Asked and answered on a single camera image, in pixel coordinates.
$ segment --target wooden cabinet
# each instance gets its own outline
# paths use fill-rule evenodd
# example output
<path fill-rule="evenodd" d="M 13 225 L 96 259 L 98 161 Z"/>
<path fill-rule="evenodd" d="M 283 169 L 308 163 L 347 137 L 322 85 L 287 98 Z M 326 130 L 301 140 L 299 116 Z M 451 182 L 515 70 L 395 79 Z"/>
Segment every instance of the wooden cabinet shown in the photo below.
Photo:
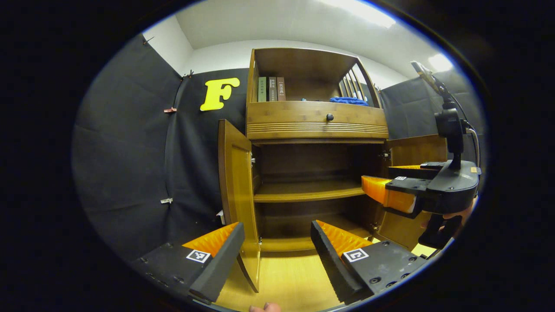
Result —
<path fill-rule="evenodd" d="M 361 176 L 387 177 L 389 165 L 444 161 L 445 139 L 428 135 L 388 141 L 385 115 L 372 87 L 366 95 L 370 107 L 328 102 L 334 95 L 360 97 L 353 66 L 372 86 L 356 57 L 307 49 L 253 50 L 246 135 L 220 120 L 224 218 L 245 223 L 239 264 L 255 290 L 261 252 L 314 249 L 312 220 L 365 238 L 391 239 L 407 249 L 422 233 L 424 214 L 411 220 L 385 213 L 362 191 Z M 284 77 L 287 101 L 257 103 L 256 83 L 262 76 Z"/>

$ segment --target open cabinet door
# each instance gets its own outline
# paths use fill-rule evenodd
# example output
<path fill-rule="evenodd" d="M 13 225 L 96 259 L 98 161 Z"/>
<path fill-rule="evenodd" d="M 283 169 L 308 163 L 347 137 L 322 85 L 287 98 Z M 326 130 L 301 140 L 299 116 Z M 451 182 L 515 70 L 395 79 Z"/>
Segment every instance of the open cabinet door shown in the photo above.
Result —
<path fill-rule="evenodd" d="M 388 140 L 386 151 L 391 154 L 385 160 L 385 173 L 388 166 L 419 165 L 425 162 L 447 161 L 447 141 L 437 134 L 406 139 Z M 431 214 L 421 212 L 415 219 L 409 219 L 389 212 L 382 212 L 376 237 L 390 239 L 408 250 L 418 244 L 418 237 L 424 233 L 422 222 L 428 221 Z"/>
<path fill-rule="evenodd" d="M 227 120 L 219 121 L 218 163 L 226 224 L 243 222 L 245 241 L 237 258 L 253 290 L 258 292 L 260 245 L 256 228 L 250 141 Z"/>

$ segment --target brown book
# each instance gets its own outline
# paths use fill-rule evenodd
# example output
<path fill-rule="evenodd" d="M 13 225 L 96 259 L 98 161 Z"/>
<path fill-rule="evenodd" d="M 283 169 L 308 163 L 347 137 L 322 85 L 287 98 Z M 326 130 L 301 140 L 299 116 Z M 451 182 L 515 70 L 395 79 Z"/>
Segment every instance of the brown book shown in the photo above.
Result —
<path fill-rule="evenodd" d="M 276 86 L 276 77 L 268 77 L 268 100 L 270 102 L 278 100 L 278 88 Z"/>
<path fill-rule="evenodd" d="M 285 80 L 283 77 L 277 77 L 277 100 L 285 99 Z"/>

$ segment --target wooden floor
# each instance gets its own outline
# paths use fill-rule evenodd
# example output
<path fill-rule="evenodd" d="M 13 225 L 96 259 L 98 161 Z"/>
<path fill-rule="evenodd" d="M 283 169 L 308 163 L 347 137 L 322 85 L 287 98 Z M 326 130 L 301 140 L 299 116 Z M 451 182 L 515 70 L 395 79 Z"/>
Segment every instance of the wooden floor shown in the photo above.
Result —
<path fill-rule="evenodd" d="M 430 255 L 434 249 L 417 245 L 412 253 Z M 263 253 L 260 292 L 247 283 L 239 264 L 234 263 L 221 290 L 217 305 L 248 311 L 249 305 L 263 307 L 275 302 L 282 311 L 321 311 L 341 305 L 316 251 Z"/>

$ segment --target cabinet hinge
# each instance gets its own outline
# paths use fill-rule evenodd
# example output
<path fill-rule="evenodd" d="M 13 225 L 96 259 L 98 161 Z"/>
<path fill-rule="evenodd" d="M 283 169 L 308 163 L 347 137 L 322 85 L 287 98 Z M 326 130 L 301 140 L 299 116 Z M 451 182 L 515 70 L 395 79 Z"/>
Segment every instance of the cabinet hinge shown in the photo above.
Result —
<path fill-rule="evenodd" d="M 391 159 L 391 149 L 382 151 L 380 154 L 378 154 L 378 157 L 384 158 L 384 159 Z"/>

